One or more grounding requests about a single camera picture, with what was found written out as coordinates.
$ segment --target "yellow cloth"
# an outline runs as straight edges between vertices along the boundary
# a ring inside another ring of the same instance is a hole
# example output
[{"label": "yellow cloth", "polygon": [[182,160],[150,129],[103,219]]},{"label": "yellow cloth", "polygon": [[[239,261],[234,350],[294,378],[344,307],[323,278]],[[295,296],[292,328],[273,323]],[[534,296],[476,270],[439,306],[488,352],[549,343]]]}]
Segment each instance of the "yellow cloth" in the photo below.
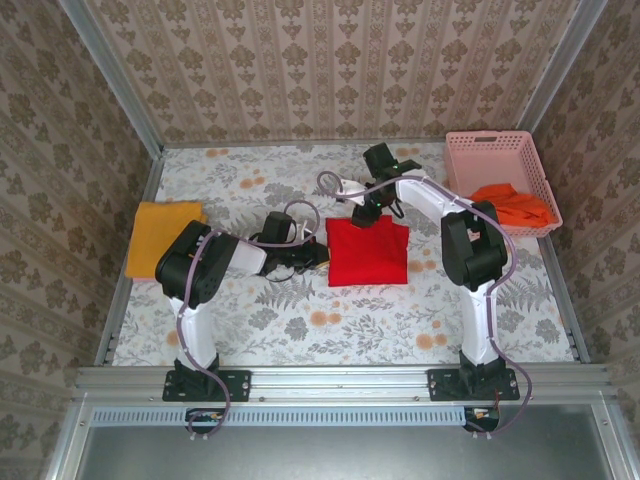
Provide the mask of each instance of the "yellow cloth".
[{"label": "yellow cloth", "polygon": [[125,275],[136,279],[155,278],[162,255],[192,220],[207,221],[202,203],[142,202],[133,225]]}]

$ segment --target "gray floor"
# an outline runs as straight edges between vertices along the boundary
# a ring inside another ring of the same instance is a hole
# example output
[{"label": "gray floor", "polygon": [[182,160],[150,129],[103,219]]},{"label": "gray floor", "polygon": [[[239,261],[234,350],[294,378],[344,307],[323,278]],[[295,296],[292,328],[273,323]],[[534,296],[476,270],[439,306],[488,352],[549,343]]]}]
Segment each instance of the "gray floor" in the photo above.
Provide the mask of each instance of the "gray floor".
[{"label": "gray floor", "polygon": [[175,427],[94,428],[79,478],[611,478],[589,407],[534,407],[490,441],[462,428],[229,427],[190,441]]}]

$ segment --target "orange cloth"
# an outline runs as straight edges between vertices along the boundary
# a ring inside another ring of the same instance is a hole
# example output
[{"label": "orange cloth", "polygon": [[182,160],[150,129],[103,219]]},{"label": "orange cloth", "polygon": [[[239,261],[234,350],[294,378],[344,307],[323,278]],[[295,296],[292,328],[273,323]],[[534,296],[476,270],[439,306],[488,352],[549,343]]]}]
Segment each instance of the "orange cloth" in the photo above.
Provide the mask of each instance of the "orange cloth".
[{"label": "orange cloth", "polygon": [[471,195],[471,200],[491,202],[503,225],[538,228],[557,222],[546,203],[535,195],[516,192],[509,183],[482,187]]},{"label": "orange cloth", "polygon": [[202,203],[142,202],[133,224],[125,275],[136,280],[155,278],[162,255],[192,220],[207,221]]}]

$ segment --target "pink plastic basket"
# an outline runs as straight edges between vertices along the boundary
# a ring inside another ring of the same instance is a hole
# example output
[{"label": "pink plastic basket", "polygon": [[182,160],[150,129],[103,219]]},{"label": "pink plastic basket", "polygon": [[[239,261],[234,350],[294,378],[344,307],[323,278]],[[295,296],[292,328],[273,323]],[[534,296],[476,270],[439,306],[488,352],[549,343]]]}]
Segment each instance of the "pink plastic basket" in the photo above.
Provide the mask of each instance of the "pink plastic basket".
[{"label": "pink plastic basket", "polygon": [[460,196],[469,197],[487,185],[510,183],[519,193],[542,199],[558,219],[544,228],[504,225],[510,235],[544,237],[562,225],[558,205],[529,132],[450,132],[444,163],[449,186]]}]

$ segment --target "folded cloth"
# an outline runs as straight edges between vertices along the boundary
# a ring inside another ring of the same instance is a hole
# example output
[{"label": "folded cloth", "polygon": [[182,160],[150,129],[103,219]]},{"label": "folded cloth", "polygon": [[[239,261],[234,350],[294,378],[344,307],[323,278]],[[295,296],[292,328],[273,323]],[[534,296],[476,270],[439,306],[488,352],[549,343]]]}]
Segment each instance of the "folded cloth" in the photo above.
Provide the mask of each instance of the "folded cloth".
[{"label": "folded cloth", "polygon": [[350,218],[327,219],[329,286],[407,283],[409,228],[390,216],[358,228]]},{"label": "folded cloth", "polygon": [[538,228],[557,222],[546,203],[535,195],[516,192],[509,183],[482,187],[471,195],[471,200],[491,202],[503,225]]},{"label": "folded cloth", "polygon": [[192,220],[206,222],[202,203],[142,202],[133,224],[125,275],[136,280],[155,278],[158,262]]}]

